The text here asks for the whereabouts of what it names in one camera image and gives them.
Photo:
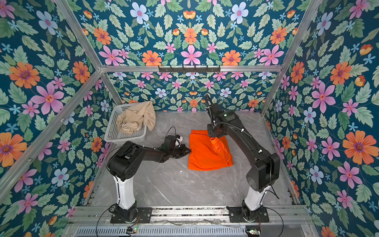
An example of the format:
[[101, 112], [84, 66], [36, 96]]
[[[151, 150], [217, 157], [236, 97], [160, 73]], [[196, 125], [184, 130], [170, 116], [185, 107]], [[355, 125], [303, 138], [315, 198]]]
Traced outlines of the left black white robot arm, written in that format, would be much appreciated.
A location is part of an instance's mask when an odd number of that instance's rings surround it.
[[182, 144], [182, 137], [179, 135], [166, 136], [164, 143], [158, 148], [149, 148], [131, 141], [121, 146], [107, 162], [107, 169], [114, 178], [117, 194], [111, 222], [132, 223], [138, 220], [133, 179], [143, 161], [164, 163], [190, 153], [191, 149]]

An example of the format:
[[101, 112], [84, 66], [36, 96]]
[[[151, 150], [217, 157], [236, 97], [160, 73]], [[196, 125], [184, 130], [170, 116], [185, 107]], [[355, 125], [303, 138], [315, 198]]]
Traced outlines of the beige shorts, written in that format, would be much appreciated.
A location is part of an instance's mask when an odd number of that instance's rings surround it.
[[132, 135], [135, 131], [146, 126], [152, 131], [156, 126], [156, 113], [151, 101], [135, 103], [116, 119], [117, 130], [121, 133]]

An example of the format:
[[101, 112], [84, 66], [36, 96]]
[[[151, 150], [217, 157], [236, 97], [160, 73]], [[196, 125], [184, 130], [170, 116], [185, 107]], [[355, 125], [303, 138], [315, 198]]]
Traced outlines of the orange shorts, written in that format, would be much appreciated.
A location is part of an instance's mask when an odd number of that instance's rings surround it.
[[206, 130], [192, 130], [189, 136], [189, 169], [212, 171], [233, 166], [233, 157], [225, 137], [209, 137]]

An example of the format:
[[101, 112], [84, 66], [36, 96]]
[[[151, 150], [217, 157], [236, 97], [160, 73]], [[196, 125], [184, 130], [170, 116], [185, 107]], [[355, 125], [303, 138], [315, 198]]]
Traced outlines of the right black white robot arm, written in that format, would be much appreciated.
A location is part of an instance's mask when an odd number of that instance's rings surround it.
[[270, 153], [246, 130], [234, 111], [225, 111], [205, 95], [206, 110], [211, 119], [207, 125], [208, 136], [230, 136], [247, 157], [251, 168], [246, 174], [249, 191], [242, 202], [241, 214], [247, 222], [257, 220], [266, 213], [263, 200], [271, 186], [279, 178], [281, 158]]

